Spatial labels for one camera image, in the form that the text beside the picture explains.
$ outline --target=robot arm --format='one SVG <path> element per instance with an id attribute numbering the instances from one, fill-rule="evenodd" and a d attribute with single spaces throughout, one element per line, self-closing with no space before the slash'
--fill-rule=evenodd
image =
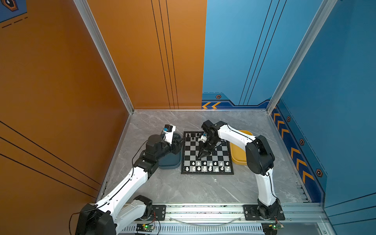
<path id="1" fill-rule="evenodd" d="M 135 191 L 157 170 L 159 160 L 168 153 L 177 154 L 184 143 L 182 138 L 173 139 L 176 127 L 165 125 L 163 137 L 151 135 L 146 149 L 140 153 L 128 175 L 94 206 L 87 204 L 81 210 L 76 235 L 116 235 L 135 219 L 148 219 L 152 212 L 152 200 L 137 196 L 125 207 Z"/>
<path id="2" fill-rule="evenodd" d="M 202 124 L 205 133 L 200 137 L 198 158 L 209 156 L 221 139 L 227 140 L 246 152 L 247 165 L 256 176 L 259 190 L 259 213 L 264 219 L 276 216 L 280 209 L 274 195 L 273 161 L 275 159 L 266 138 L 244 134 L 222 121 L 213 124 L 207 120 Z"/>

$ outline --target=orange wall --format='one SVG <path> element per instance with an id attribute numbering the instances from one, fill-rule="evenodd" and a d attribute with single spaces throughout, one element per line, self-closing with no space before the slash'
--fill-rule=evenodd
<path id="1" fill-rule="evenodd" d="M 0 28 L 0 233 L 68 234 L 70 215 L 98 195 L 128 113 L 73 1 L 27 10 Z"/>
<path id="2" fill-rule="evenodd" d="M 200 108 L 206 0 L 88 1 L 134 108 Z"/>

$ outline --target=yellow tray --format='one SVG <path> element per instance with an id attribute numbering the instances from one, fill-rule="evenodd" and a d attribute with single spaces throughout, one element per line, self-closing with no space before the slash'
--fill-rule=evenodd
<path id="1" fill-rule="evenodd" d="M 253 135 L 251 132 L 247 130 L 239 130 L 239 131 L 247 135 Z M 231 151 L 231 159 L 233 163 L 238 164 L 238 165 L 247 164 L 246 152 L 243 149 L 239 148 L 233 143 L 230 143 L 230 151 Z"/>

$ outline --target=black stripe line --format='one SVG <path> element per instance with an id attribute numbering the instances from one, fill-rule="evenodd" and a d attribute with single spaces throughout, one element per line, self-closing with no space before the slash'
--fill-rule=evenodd
<path id="1" fill-rule="evenodd" d="M 243 91 L 241 92 L 241 96 L 240 96 L 240 100 L 239 100 L 239 105 L 240 105 L 241 98 L 242 98 L 243 93 L 244 93 L 244 89 L 246 88 L 246 84 L 247 84 L 247 80 L 248 80 L 249 72 L 251 71 L 251 67 L 252 67 L 252 64 L 253 64 L 253 60 L 255 59 L 255 55 L 256 55 L 256 51 L 257 51 L 257 47 L 258 47 L 258 44 L 259 44 L 259 42 L 260 42 L 262 32 L 263 32 L 263 30 L 264 30 L 264 26 L 265 26 L 266 19 L 268 18 L 268 14 L 269 14 L 269 10 L 270 10 L 270 6 L 271 6 L 271 2 L 272 2 L 272 1 L 273 1 L 273 0 L 270 1 L 269 9 L 268 9 L 268 12 L 266 13 L 265 21 L 264 21 L 264 24 L 263 24 L 262 29 L 261 29 L 261 33 L 260 33 L 260 37 L 259 37 L 259 41 L 257 42 L 257 46 L 256 46 L 256 49 L 255 49 L 255 53 L 253 54 L 253 58 L 252 58 L 252 62 L 251 62 L 251 66 L 249 67 L 249 70 L 248 70 L 247 79 L 246 79 L 246 82 L 244 83 Z"/>
<path id="2" fill-rule="evenodd" d="M 365 210 L 365 209 L 370 209 L 370 208 L 373 208 L 373 207 L 376 207 L 376 206 L 370 206 L 370 207 L 363 208 L 363 209 L 357 209 L 357 210 L 353 210 L 353 211 L 347 211 L 347 212 L 343 212 L 343 213 L 339 213 L 339 214 L 335 214 L 335 215 L 330 215 L 328 217 L 332 217 L 332 216 L 336 216 L 336 215 L 343 215 L 343 214 L 351 213 L 351 212 L 354 212 L 354 211 L 361 211 L 361 210 Z"/>
<path id="3" fill-rule="evenodd" d="M 331 205 L 331 206 L 336 206 L 336 205 L 339 205 L 339 204 L 342 204 L 342 203 L 345 203 L 345 202 L 354 201 L 354 200 L 356 200 L 356 199 L 360 199 L 360 198 L 362 198 L 362 197 L 368 197 L 368 196 L 371 196 L 371 195 L 374 195 L 374 194 L 376 194 L 376 193 L 371 193 L 371 194 L 368 194 L 368 195 L 364 195 L 364 196 L 361 196 L 361 197 L 357 197 L 357 198 L 354 198 L 354 199 L 351 199 L 351 200 L 347 200 L 347 201 L 344 201 L 344 202 L 340 202 L 340 203 L 337 203 L 337 204 L 334 204 L 334 205 Z"/>
<path id="4" fill-rule="evenodd" d="M 346 222 L 346 223 L 340 223 L 340 224 L 333 224 L 333 226 L 335 226 L 335 225 L 341 225 L 341 224 L 351 224 L 351 223 L 362 222 L 362 221 L 369 221 L 369 220 L 376 220 L 376 218 L 366 219 L 366 220 L 358 220 L 358 221 L 352 221 L 352 222 Z"/>
<path id="5" fill-rule="evenodd" d="M 44 176 L 47 176 L 47 177 L 50 178 L 50 179 L 56 180 L 57 182 L 60 182 L 60 183 L 66 185 L 66 186 L 68 186 L 68 187 L 70 187 L 70 188 L 73 188 L 73 189 L 75 189 L 75 190 L 77 190 L 77 191 L 79 191 L 79 192 L 82 192 L 82 193 L 84 193 L 84 194 L 86 194 L 86 195 L 88 195 L 88 196 L 90 196 L 90 197 L 92 197 L 92 198 L 96 198 L 96 197 L 93 197 L 92 195 L 87 194 L 87 193 L 85 193 L 85 192 L 83 192 L 83 191 L 81 191 L 81 190 L 79 190 L 79 189 L 77 189 L 77 188 L 75 188 L 75 187 L 72 187 L 72 186 L 70 186 L 70 185 L 67 185 L 66 183 L 63 183 L 63 182 L 61 182 L 61 181 L 55 179 L 55 178 L 52 178 L 51 176 L 48 176 L 48 175 L 46 175 L 46 174 L 44 174 L 44 173 L 42 173 L 42 172 L 40 172 L 40 171 L 37 171 L 37 170 L 35 170 L 35 169 L 33 169 L 33 168 L 29 167 L 29 166 L 26 166 L 25 164 L 22 164 L 22 163 L 20 163 L 20 162 L 18 162 L 18 161 L 16 161 L 16 160 L 13 160 L 12 158 L 5 156 L 4 154 L 1 154 L 1 153 L 0 153 L 0 155 L 3 156 L 3 157 L 5 157 L 5 158 L 7 158 L 7 159 L 9 159 L 9 160 L 12 160 L 12 161 L 14 161 L 14 162 L 16 162 L 16 163 L 18 163 L 18 164 L 20 164 L 20 165 L 23 165 L 24 167 L 27 167 L 27 168 L 29 168 L 29 169 L 31 169 L 31 170 L 33 170 L 33 171 L 36 171 L 36 172 L 38 172 L 38 173 L 40 173 L 40 174 L 42 174 L 42 175 L 44 175 Z"/>
<path id="6" fill-rule="evenodd" d="M 94 179 L 90 178 L 89 176 L 85 175 L 84 173 L 82 173 L 81 171 L 79 171 L 78 169 L 74 168 L 72 165 L 68 164 L 67 162 L 65 162 L 63 159 L 61 158 L 58 158 L 55 154 L 51 153 L 50 151 L 46 150 L 45 148 L 43 148 L 42 146 L 40 146 L 39 144 L 37 144 L 36 142 L 32 141 L 31 139 L 27 138 L 26 136 L 24 136 L 23 134 L 19 133 L 18 131 L 16 131 L 15 129 L 11 128 L 10 126 L 8 126 L 7 124 L 3 123 L 2 121 L 0 121 L 0 123 L 2 123 L 3 125 L 7 126 L 8 128 L 10 128 L 12 131 L 16 132 L 17 134 L 21 135 L 22 137 L 24 137 L 25 139 L 27 139 L 28 141 L 30 141 L 31 143 L 35 144 L 36 146 L 38 146 L 39 148 L 43 149 L 44 151 L 46 151 L 47 153 L 51 154 L 52 156 L 56 157 L 57 159 L 59 159 L 60 161 L 64 162 L 65 164 L 67 164 L 68 166 L 72 167 L 73 169 L 75 169 L 76 171 L 78 171 L 79 173 L 83 174 L 84 176 L 86 176 L 87 178 L 91 179 L 92 181 L 94 181 L 95 183 L 101 185 L 100 183 L 98 183 L 97 181 L 95 181 Z"/>
<path id="7" fill-rule="evenodd" d="M 278 4 L 277 4 L 277 7 L 276 7 L 276 10 L 274 11 L 273 18 L 271 19 L 271 22 L 270 22 L 270 25 L 269 25 L 269 29 L 268 29 L 268 32 L 267 32 L 266 37 L 265 37 L 264 44 L 262 45 L 262 48 L 261 48 L 260 56 L 259 56 L 259 58 L 258 58 L 258 60 L 257 60 L 256 66 L 255 66 L 255 70 L 253 71 L 253 75 L 252 75 L 251 82 L 249 83 L 249 86 L 248 86 L 248 90 L 247 90 L 246 96 L 244 97 L 243 105 L 244 105 L 244 103 L 246 102 L 246 98 L 247 98 L 247 95 L 248 95 L 248 91 L 249 91 L 249 88 L 251 87 L 252 80 L 253 80 L 253 77 L 254 77 L 254 75 L 255 75 L 255 71 L 256 71 L 256 68 L 257 68 L 258 62 L 260 61 L 261 54 L 262 54 L 262 50 L 264 49 L 266 39 L 268 39 L 268 34 L 269 34 L 269 31 L 270 31 L 270 28 L 271 28 L 271 24 L 273 23 L 274 16 L 276 15 L 276 12 L 277 12 L 277 9 L 278 9 L 279 2 L 280 2 L 280 0 L 278 0 Z"/>
<path id="8" fill-rule="evenodd" d="M 162 61 L 163 75 L 164 75 L 164 77 L 165 77 L 166 92 L 167 92 L 167 98 L 168 98 L 168 106 L 171 108 L 171 105 L 170 105 L 170 97 L 169 97 L 169 95 L 168 95 L 168 89 L 167 89 L 166 74 L 164 73 L 164 66 L 163 66 L 163 60 L 162 60 L 161 45 L 159 44 L 159 36 L 158 36 L 158 30 L 157 30 L 157 22 L 155 21 L 155 14 L 154 14 L 153 0 L 150 0 L 150 2 L 152 3 L 152 9 L 153 9 L 153 15 L 154 15 L 154 23 L 155 23 L 155 30 L 157 31 L 157 39 L 158 39 L 159 52 L 160 52 L 160 54 L 161 54 L 161 61 Z"/>
<path id="9" fill-rule="evenodd" d="M 266 50 L 266 53 L 265 53 L 264 59 L 263 59 L 263 61 L 262 61 L 262 64 L 261 64 L 260 70 L 259 70 L 259 72 L 258 72 L 258 74 L 257 74 L 257 77 L 256 77 L 256 80 L 255 80 L 255 83 L 254 83 L 253 88 L 252 88 L 252 91 L 251 91 L 251 94 L 249 95 L 249 98 L 248 98 L 248 101 L 247 101 L 247 105 L 248 105 L 248 103 L 249 103 L 249 100 L 251 99 L 253 89 L 255 88 L 255 85 L 256 85 L 256 82 L 257 82 L 257 78 L 258 78 L 258 76 L 260 75 L 260 71 L 261 71 L 261 69 L 262 69 L 262 65 L 264 64 L 264 61 L 265 61 L 266 55 L 268 54 L 268 51 L 269 51 L 269 47 L 270 47 L 271 41 L 273 40 L 274 33 L 276 32 L 276 29 L 277 29 L 277 26 L 278 26 L 279 20 L 281 19 L 282 12 L 283 12 L 283 10 L 284 10 L 284 8 L 285 8 L 286 2 L 287 2 L 287 0 L 285 1 L 285 4 L 283 5 L 283 8 L 282 8 L 281 14 L 279 15 L 279 19 L 278 19 L 278 21 L 277 21 L 276 28 L 274 29 L 273 35 L 272 35 L 272 37 L 271 37 L 271 39 L 270 39 L 268 49 Z"/>
<path id="10" fill-rule="evenodd" d="M 6 26 L 3 26 L 3 27 L 1 27 L 1 28 L 3 29 L 3 28 L 5 28 L 5 27 L 7 27 L 7 26 L 9 26 L 9 25 L 12 25 L 12 24 L 7 24 Z"/>
<path id="11" fill-rule="evenodd" d="M 175 75 L 174 53 L 172 52 L 172 40 L 171 40 L 170 18 L 168 17 L 168 6 L 167 6 L 167 0 L 166 0 L 166 9 L 167 9 L 167 19 L 168 19 L 168 30 L 169 30 L 169 32 L 170 32 L 170 43 L 171 43 L 172 66 L 173 66 L 173 68 L 174 68 L 174 80 L 175 80 L 175 90 L 176 90 L 176 101 L 177 101 L 177 108 L 179 108 L 179 99 L 177 98 L 177 87 L 176 87 L 176 75 Z"/>
<path id="12" fill-rule="evenodd" d="M 163 19 L 162 19 L 161 1 L 158 0 L 158 2 L 159 2 L 159 11 L 160 11 L 160 13 L 161 13 L 162 30 L 163 30 L 163 39 L 164 39 L 164 41 L 165 41 L 165 49 L 166 49 L 166 58 L 167 58 L 168 74 L 169 74 L 169 76 L 170 76 L 170 86 L 171 86 L 172 103 L 174 104 L 174 108 L 175 108 L 174 93 L 172 92 L 172 82 L 171 82 L 171 73 L 170 73 L 170 63 L 168 62 L 167 46 L 166 46 L 166 37 L 165 37 L 165 35 L 164 35 L 164 27 L 163 27 Z"/>
<path id="13" fill-rule="evenodd" d="M 6 142 L 8 142 L 8 143 L 10 143 L 11 145 L 15 146 L 15 147 L 16 147 L 16 148 L 18 148 L 18 149 L 21 149 L 21 150 L 22 150 L 22 151 L 24 151 L 25 153 L 28 153 L 29 155 L 31 155 L 31 156 L 33 156 L 33 157 L 35 157 L 35 158 L 37 158 L 37 159 L 41 160 L 42 162 L 46 163 L 47 165 L 50 165 L 50 166 L 52 166 L 53 168 L 55 168 L 55 169 L 57 169 L 57 170 L 61 171 L 62 173 L 64 173 L 64 174 L 66 174 L 66 175 L 68 175 L 68 176 L 70 176 L 70 177 L 72 177 L 72 178 L 74 178 L 74 179 L 76 179 L 76 180 L 80 181 L 79 179 L 77 179 L 77 178 L 75 178 L 75 177 L 71 176 L 70 174 L 68 174 L 68 173 L 66 173 L 66 172 L 64 172 L 64 171 L 62 171 L 62 170 L 60 170 L 59 168 L 57 168 L 57 167 L 55 167 L 55 166 L 53 166 L 53 165 L 49 164 L 48 162 L 46 162 L 46 161 L 44 161 L 44 160 L 40 159 L 39 157 L 37 157 L 37 156 L 35 156 L 35 155 L 33 155 L 33 154 L 29 153 L 28 151 L 24 150 L 23 148 L 21 148 L 21 147 L 19 147 L 19 146 L 15 145 L 15 144 L 13 144 L 12 142 L 10 142 L 10 141 L 8 141 L 8 140 L 4 139 L 3 137 L 1 137 L 1 136 L 0 136 L 0 139 L 2 139 L 2 140 L 4 140 L 4 141 L 6 141 Z M 85 184 L 85 183 L 84 183 L 84 182 L 82 182 L 82 181 L 80 181 L 80 182 L 81 182 L 81 183 L 83 183 L 84 185 L 87 185 L 87 186 L 89 186 L 90 188 L 92 188 L 92 189 L 94 189 L 94 190 L 98 191 L 97 189 L 93 188 L 92 186 L 90 186 L 90 185 L 88 185 L 88 184 Z"/>

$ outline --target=gray marble floor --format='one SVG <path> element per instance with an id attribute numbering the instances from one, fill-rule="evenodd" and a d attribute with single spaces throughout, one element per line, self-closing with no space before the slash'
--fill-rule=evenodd
<path id="1" fill-rule="evenodd" d="M 173 124 L 176 131 L 202 130 L 206 120 L 213 123 L 224 121 L 236 129 L 248 130 L 254 135 L 263 135 L 276 157 L 274 161 L 274 187 L 281 202 L 303 202 L 300 180 L 292 168 L 290 156 L 278 145 L 280 136 L 266 111 L 135 111 L 130 119 L 124 142 L 105 195 L 129 173 L 140 145 L 152 134 L 160 133 L 165 124 Z M 212 203 L 212 202 L 257 202 L 256 178 L 247 166 L 234 164 L 234 175 L 181 174 L 180 168 L 157 171 L 131 197 L 146 196 L 155 203 Z"/>

